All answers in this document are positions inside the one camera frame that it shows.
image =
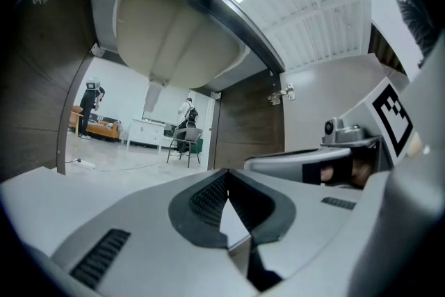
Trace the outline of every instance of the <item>black vent slot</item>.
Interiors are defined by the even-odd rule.
[[[248,175],[220,170],[179,192],[168,206],[173,227],[185,239],[203,248],[227,248],[219,231],[229,191],[230,202],[252,236],[254,245],[280,240],[296,217],[289,197]]]
[[[70,275],[91,289],[95,289],[129,236],[130,233],[124,230],[109,230],[72,269]]]
[[[341,200],[339,198],[334,197],[325,197],[321,200],[322,203],[326,203],[328,205],[333,205],[338,208],[353,210],[355,207],[355,203],[349,200]]]
[[[184,189],[168,206],[173,227],[196,246],[227,248],[227,237],[219,229],[227,201],[226,172],[216,171]]]
[[[296,217],[290,198],[249,178],[255,175],[238,170],[226,175],[230,202],[250,233],[253,246],[279,241]]]
[[[262,224],[275,209],[273,199],[241,179],[229,180],[229,200],[249,233]]]
[[[226,201],[227,188],[222,176],[195,193],[190,199],[190,207],[202,222],[219,229]]]

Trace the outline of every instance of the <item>white desk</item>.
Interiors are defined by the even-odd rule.
[[[161,151],[165,124],[146,120],[133,119],[128,133],[127,147],[131,141],[156,145]]]

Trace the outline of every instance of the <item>vent grille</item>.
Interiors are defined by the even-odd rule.
[[[195,193],[190,201],[192,212],[204,223],[218,228],[227,201],[224,176]]]
[[[95,289],[129,236],[130,233],[124,230],[109,230],[72,269],[70,275],[91,289]]]
[[[341,200],[339,198],[334,197],[325,197],[321,200],[322,203],[326,203],[328,205],[333,205],[338,208],[353,210],[355,207],[355,203],[349,200]]]

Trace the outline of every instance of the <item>person in black clothes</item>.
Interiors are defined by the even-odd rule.
[[[87,89],[83,94],[81,100],[82,116],[79,118],[79,135],[81,138],[91,139],[86,131],[88,126],[88,118],[90,117],[91,110],[99,108],[99,102],[102,101],[105,95],[105,90],[102,87],[99,89],[91,90]]]

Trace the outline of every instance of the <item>cable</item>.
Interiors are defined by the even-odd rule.
[[[146,167],[154,166],[154,165],[157,165],[158,163],[160,163],[160,162],[155,162],[155,163],[151,163],[151,164],[149,164],[149,165],[140,166],[140,167],[116,168],[115,170],[102,170],[101,168],[93,168],[93,170],[98,170],[98,171],[102,171],[102,172],[115,172],[115,171],[137,170],[137,169],[139,169],[139,168],[146,168]]]

